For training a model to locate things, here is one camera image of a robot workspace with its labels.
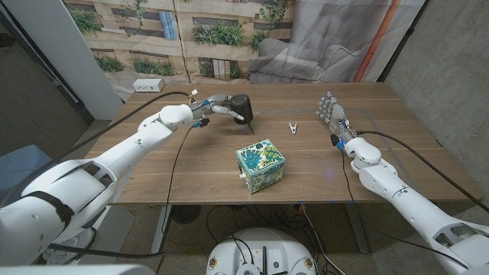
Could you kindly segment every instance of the blue cloth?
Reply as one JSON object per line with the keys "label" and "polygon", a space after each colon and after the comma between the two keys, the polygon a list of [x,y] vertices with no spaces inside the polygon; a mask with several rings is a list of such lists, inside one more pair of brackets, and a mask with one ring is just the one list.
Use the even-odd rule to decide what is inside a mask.
{"label": "blue cloth", "polygon": [[0,201],[14,186],[51,160],[36,145],[17,149],[0,157]]}

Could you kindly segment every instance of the black cable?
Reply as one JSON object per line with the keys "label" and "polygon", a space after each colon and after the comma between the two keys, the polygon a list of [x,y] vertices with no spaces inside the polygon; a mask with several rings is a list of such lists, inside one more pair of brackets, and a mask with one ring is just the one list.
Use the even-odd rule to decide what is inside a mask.
{"label": "black cable", "polygon": [[[167,92],[167,93],[164,93],[163,95],[159,95],[159,96],[153,98],[152,100],[144,103],[143,105],[141,105],[138,108],[136,108],[134,111],[132,111],[129,114],[127,114],[125,117],[117,120],[113,124],[109,125],[108,127],[104,128],[103,130],[99,131],[98,133],[94,134],[92,137],[89,137],[88,139],[84,140],[82,143],[80,143],[80,144],[76,145],[75,147],[69,149],[66,153],[64,153],[61,156],[57,157],[56,159],[53,159],[50,162],[44,164],[42,167],[40,167],[39,169],[35,170],[31,174],[29,174],[26,178],[24,178],[15,188],[17,188],[17,187],[19,187],[21,185],[24,185],[25,183],[28,183],[29,184],[30,181],[34,180],[36,177],[39,176],[39,175],[36,175],[37,173],[41,174],[46,168],[48,168],[51,165],[57,163],[58,161],[60,161],[66,155],[74,152],[75,150],[80,149],[85,144],[88,144],[90,141],[94,140],[95,138],[101,136],[102,134],[106,133],[107,131],[110,131],[115,126],[121,124],[123,121],[125,121],[128,118],[130,118],[132,115],[135,115],[140,110],[142,110],[143,108],[147,107],[149,104],[151,104],[151,103],[153,103],[153,102],[157,101],[158,99],[161,99],[161,98],[163,98],[165,96],[168,96],[168,95],[186,95],[186,96],[189,96],[185,92]],[[191,129],[189,129],[187,131],[185,137],[183,138],[183,141],[185,141],[185,138],[186,138],[186,136],[188,135],[188,133],[190,132]],[[173,170],[172,170],[172,174],[171,174],[170,188],[171,188],[171,182],[172,182],[172,179],[173,179]],[[7,197],[5,197],[5,199],[2,201],[2,206],[0,206],[0,208],[3,207],[3,204],[5,202],[7,202],[8,197],[13,193],[13,191],[15,191],[15,188],[7,195]],[[169,198],[170,198],[170,191],[168,192],[167,204],[168,204],[168,199]],[[61,245],[61,244],[50,244],[48,247],[51,248],[51,249],[57,250],[57,251],[65,251],[65,252],[73,252],[73,253],[83,253],[83,254],[91,254],[91,255],[99,255],[99,256],[107,256],[107,257],[123,257],[123,258],[132,258],[132,259],[156,257],[156,256],[160,256],[160,255],[164,254],[163,251],[158,252],[158,253],[154,253],[154,254],[127,254],[127,253],[118,253],[118,252],[111,252],[111,251],[99,251],[99,250],[94,250],[94,249],[91,249],[91,248],[69,247],[69,246],[64,246],[64,245]]]}
{"label": "black cable", "polygon": [[247,264],[245,254],[243,253],[243,250],[241,249],[241,247],[239,247],[238,242],[236,241],[235,236],[233,234],[231,234],[231,238],[233,241],[235,241],[235,244],[238,247],[239,252],[241,252],[241,256],[243,256],[243,262],[244,262],[243,264]]}
{"label": "black cable", "polygon": [[238,230],[241,230],[241,228],[238,225],[238,222],[236,221],[236,215],[235,215],[235,210],[233,208],[230,208],[232,212],[232,218],[235,220],[235,225]]}
{"label": "black cable", "polygon": [[[267,221],[267,220],[264,220],[264,221],[260,220],[260,219],[259,219],[259,218],[258,218],[258,217],[257,217],[257,216],[256,216],[256,215],[255,215],[255,214],[252,212],[252,211],[251,211],[251,209],[248,207],[248,205],[246,205],[245,207],[246,207],[246,209],[248,210],[248,212],[250,213],[250,215],[251,215],[251,216],[252,216],[252,217],[253,217],[253,218],[254,218],[254,219],[257,221],[257,222],[259,222],[260,224],[265,223],[266,225],[268,225],[268,226],[272,226],[272,227],[284,226],[284,227],[287,227],[287,228],[292,228],[292,229],[296,229],[296,230],[301,230],[301,231],[304,233],[304,235],[307,237],[307,239],[309,240],[309,242],[310,242],[310,244],[311,244],[311,248],[312,248],[312,251],[313,251],[313,256],[314,256],[314,255],[316,255],[316,261],[319,259],[319,252],[316,254],[316,247],[315,247],[315,245],[316,245],[317,243],[314,241],[314,239],[315,239],[315,238],[314,238],[314,233],[312,232],[312,230],[311,230],[311,228],[310,228],[310,226],[309,226],[309,223],[308,223],[308,222],[306,222],[306,226],[305,226],[305,227],[303,227],[303,228],[298,228],[298,227],[294,227],[294,226],[292,226],[292,225],[291,225],[291,223],[297,223],[297,224],[299,224],[299,225],[302,225],[302,226],[303,226],[303,223],[302,223],[302,222],[296,222],[296,221],[294,221],[294,218],[295,218],[295,217],[297,217],[297,216],[304,218],[302,215],[295,215],[295,216],[293,216],[293,217],[292,217],[292,221],[287,221],[287,222],[284,222],[284,223],[280,223],[280,224],[278,224],[278,225],[272,225],[272,224],[271,224],[269,221]],[[324,245],[324,241],[323,241],[321,238],[320,238],[320,240],[321,240],[321,243],[323,244],[323,247],[325,247],[325,245]]]}
{"label": "black cable", "polygon": [[242,240],[240,240],[240,239],[238,239],[238,238],[235,238],[234,236],[233,236],[233,239],[234,239],[235,241],[240,241],[240,242],[242,242],[244,245],[246,245],[246,247],[248,248],[248,251],[250,251],[250,255],[251,255],[251,264],[254,264],[254,260],[253,260],[253,254],[251,253],[251,249],[250,249],[250,247],[249,247],[249,246],[248,246],[248,245],[247,245],[247,244],[246,244],[244,241],[242,241]]}
{"label": "black cable", "polygon": [[357,210],[358,216],[361,218],[361,220],[362,220],[363,222],[365,222],[365,223],[366,223],[366,224],[367,224],[367,225],[368,225],[370,228],[374,229],[374,230],[375,230],[377,233],[379,233],[379,234],[381,234],[381,235],[384,235],[384,236],[386,236],[386,237],[392,238],[392,239],[394,239],[394,240],[396,240],[396,241],[401,241],[401,242],[403,242],[403,243],[405,243],[405,244],[411,244],[411,245],[414,245],[415,247],[422,248],[422,249],[426,249],[426,250],[431,251],[431,252],[435,252],[435,253],[437,253],[437,254],[440,254],[440,255],[442,255],[442,256],[447,257],[447,258],[448,258],[448,259],[450,259],[450,260],[453,260],[454,262],[456,262],[457,264],[460,264],[460,265],[461,265],[461,266],[463,266],[464,268],[469,269],[469,267],[468,267],[467,265],[465,265],[464,263],[462,263],[461,261],[459,261],[459,260],[455,259],[454,257],[452,257],[452,256],[450,256],[450,255],[447,255],[447,254],[445,254],[445,253],[443,253],[443,252],[441,252],[441,251],[437,251],[436,249],[432,249],[432,248],[430,248],[430,247],[423,246],[423,245],[421,245],[421,244],[415,244],[415,243],[412,243],[412,242],[410,242],[410,241],[404,241],[403,239],[396,238],[396,237],[394,237],[394,236],[392,236],[392,235],[389,235],[389,234],[387,234],[387,233],[383,233],[382,231],[380,231],[380,230],[376,229],[376,228],[375,228],[373,225],[371,225],[369,222],[367,222],[367,220],[365,220],[365,218],[364,218],[364,217],[361,215],[361,213],[360,213],[360,209],[358,209],[358,207],[357,207],[357,203],[355,202],[355,200],[353,199],[353,195],[351,194],[351,190],[350,190],[350,181],[348,180],[348,176],[346,176],[346,171],[345,171],[345,155],[343,154],[343,151],[342,151],[342,157],[343,157],[343,173],[344,173],[345,178],[346,178],[346,184],[347,184],[347,186],[348,186],[348,192],[350,193],[351,201],[353,202],[353,205],[355,206],[355,209]]}
{"label": "black cable", "polygon": [[[182,150],[183,143],[185,142],[186,136],[190,133],[190,130],[192,130],[192,129],[193,129],[193,127],[190,127],[189,130],[185,133],[185,136],[183,137],[183,140],[182,140],[182,144],[180,145],[180,148],[178,148],[178,151],[177,151],[176,156],[175,156],[175,162],[173,163],[173,168],[171,170],[170,186],[168,186],[167,203],[165,204],[165,214],[163,217],[163,223],[161,224],[161,232],[162,233],[164,233],[163,228],[165,227],[165,222],[167,221],[168,202],[170,201],[171,185],[173,183],[173,172],[175,172],[176,161],[178,160],[178,155],[180,154],[180,151]],[[160,268],[161,268],[162,263],[163,263],[163,258],[161,258],[160,263],[158,264],[158,267],[156,269],[156,274],[158,274],[160,272]]]}
{"label": "black cable", "polygon": [[90,254],[90,255],[99,255],[99,256],[107,256],[107,257],[124,257],[129,259],[149,258],[149,257],[156,257],[164,254],[163,251],[155,254],[127,254],[127,253],[119,253],[119,252],[111,252],[111,251],[100,251],[96,249],[68,247],[61,244],[50,244],[48,248],[57,251],[73,252],[78,254]]}
{"label": "black cable", "polygon": [[459,186],[457,183],[455,183],[452,179],[447,177],[442,171],[438,170],[436,167],[434,167],[428,160],[426,160],[423,156],[418,154],[414,149],[412,149],[409,145],[403,143],[402,141],[396,139],[395,137],[391,137],[388,134],[381,133],[379,131],[358,131],[358,135],[360,134],[378,134],[380,136],[389,138],[393,141],[396,141],[398,144],[403,145],[407,150],[410,150],[411,153],[415,154],[423,163],[429,166],[429,168],[433,169],[435,172],[437,172],[443,179],[448,181],[450,184],[452,184],[458,191],[462,192],[465,196],[467,196],[472,202],[474,202],[476,205],[479,205],[484,211],[489,213],[489,207],[485,206],[482,202],[478,201],[473,195],[471,195],[469,192],[465,191],[461,186]]}
{"label": "black cable", "polygon": [[216,210],[217,208],[219,207],[223,207],[223,206],[226,206],[226,205],[217,205],[216,207],[214,207],[213,209],[211,209],[208,213],[207,213],[207,216],[206,216],[206,227],[207,227],[207,231],[209,232],[209,234],[211,235],[212,237],[212,240],[214,240],[214,242],[216,244],[218,244],[219,242],[217,241],[217,239],[214,237],[214,234],[211,232],[211,228],[209,227],[209,216],[211,215],[212,211]]}
{"label": "black cable", "polygon": [[109,125],[105,129],[103,129],[100,132],[94,134],[92,137],[87,138],[86,140],[84,140],[80,144],[73,146],[71,149],[69,149],[64,154],[61,154],[59,157],[50,160],[49,162],[47,162],[43,166],[37,168],[34,172],[30,173],[28,176],[26,176],[19,184],[17,184],[7,194],[7,196],[2,200],[2,204],[0,205],[0,208],[3,208],[5,206],[13,203],[14,202],[14,198],[13,198],[13,195],[14,194],[20,194],[21,193],[21,190],[24,190],[25,187],[27,187],[33,180],[35,180],[38,176],[40,176],[46,169],[48,169],[51,166],[53,166],[54,164],[58,163],[61,159],[63,159],[64,157],[66,157],[68,154],[71,154],[75,150],[78,150],[81,147],[83,147],[84,145],[88,144],[90,141],[93,141],[94,139],[96,139],[96,138],[100,137],[101,135],[105,134],[106,132],[112,130],[115,126],[121,124],[126,119],[128,119],[131,116],[135,115],[140,110],[142,110],[143,108],[147,107],[149,104],[151,104],[151,103],[153,103],[153,102],[157,101],[158,99],[161,99],[161,98],[163,98],[165,96],[168,96],[168,95],[186,95],[187,97],[189,96],[189,94],[187,94],[186,92],[166,92],[163,95],[159,95],[159,96],[153,98],[152,100],[144,103],[143,105],[141,105],[138,108],[136,108],[134,111],[132,111],[129,114],[127,114],[126,116],[124,116],[123,118],[117,120],[116,122],[112,123],[111,125]]}
{"label": "black cable", "polygon": [[328,274],[332,274],[332,275],[336,275],[336,273],[328,270],[328,261],[326,261],[326,264],[324,266],[322,266],[322,275],[328,275]]}

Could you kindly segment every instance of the black strap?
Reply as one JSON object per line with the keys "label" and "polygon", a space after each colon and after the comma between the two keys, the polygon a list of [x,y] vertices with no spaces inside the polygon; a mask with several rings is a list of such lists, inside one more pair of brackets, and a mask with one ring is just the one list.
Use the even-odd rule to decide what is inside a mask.
{"label": "black strap", "polygon": [[23,196],[22,198],[26,198],[29,196],[36,197],[38,199],[42,199],[45,202],[48,202],[54,208],[56,209],[56,213],[59,215],[60,219],[62,222],[64,222],[64,229],[68,227],[68,225],[71,222],[71,216],[75,215],[75,212],[66,204],[63,204],[60,199],[57,197],[54,197],[46,192],[42,191],[35,191],[30,194],[27,194],[26,196]]}

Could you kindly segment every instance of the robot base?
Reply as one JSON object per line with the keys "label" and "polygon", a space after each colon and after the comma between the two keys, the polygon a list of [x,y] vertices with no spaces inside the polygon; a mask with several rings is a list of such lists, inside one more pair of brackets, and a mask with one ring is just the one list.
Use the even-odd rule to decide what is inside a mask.
{"label": "robot base", "polygon": [[[214,247],[207,262],[207,275],[260,275],[260,272],[264,272],[265,262],[267,264],[264,273],[267,275],[284,272],[294,275],[316,274],[311,253],[298,240],[282,231],[273,228],[247,228],[233,236],[238,245],[229,236]],[[243,251],[244,259],[238,246]]]}

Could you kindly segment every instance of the wooden table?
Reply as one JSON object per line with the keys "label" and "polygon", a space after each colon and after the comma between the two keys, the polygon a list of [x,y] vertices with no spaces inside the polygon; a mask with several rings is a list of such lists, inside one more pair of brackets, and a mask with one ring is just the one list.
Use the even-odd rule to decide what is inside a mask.
{"label": "wooden table", "polygon": [[[314,114],[318,101],[327,91],[332,91],[345,107],[356,131],[382,131],[406,142],[474,197],[482,197],[482,192],[467,173],[384,83],[165,86],[163,92],[190,93],[193,89],[199,91],[198,101],[216,93],[249,95],[255,135],[246,125],[237,125],[231,117],[224,115],[212,115],[209,125],[191,130],[176,162],[170,204],[351,201],[342,172],[342,155],[331,145],[331,133],[326,123]],[[157,95],[135,93],[116,119]],[[136,132],[144,118],[165,105],[187,101],[184,96],[171,95],[146,107],[100,137],[87,157],[95,157],[123,141]],[[297,122],[295,135],[289,129],[289,122]],[[165,146],[149,153],[138,164],[127,184],[119,187],[121,193],[114,203],[166,203],[171,169],[186,129],[181,127]],[[466,200],[404,147],[373,134],[362,137],[378,147],[383,158],[397,168],[400,177],[428,199]],[[265,138],[270,138],[287,159],[285,174],[280,182],[251,195],[238,176],[235,151]],[[346,167],[355,201],[383,201],[360,184],[349,163]]]}

